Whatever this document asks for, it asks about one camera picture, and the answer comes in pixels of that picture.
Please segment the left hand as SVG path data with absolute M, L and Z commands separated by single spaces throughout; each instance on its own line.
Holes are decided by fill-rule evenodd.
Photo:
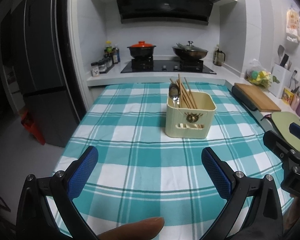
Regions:
M 125 224 L 99 234 L 98 239 L 153 239 L 165 225 L 163 217 L 152 217 L 136 223 Z

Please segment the right hand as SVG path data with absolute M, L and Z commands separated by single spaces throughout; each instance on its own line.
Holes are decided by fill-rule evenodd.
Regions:
M 284 232 L 290 230 L 300 218 L 300 197 L 297 197 L 293 194 L 290 194 L 290 197 L 293 198 L 293 202 L 283 216 Z

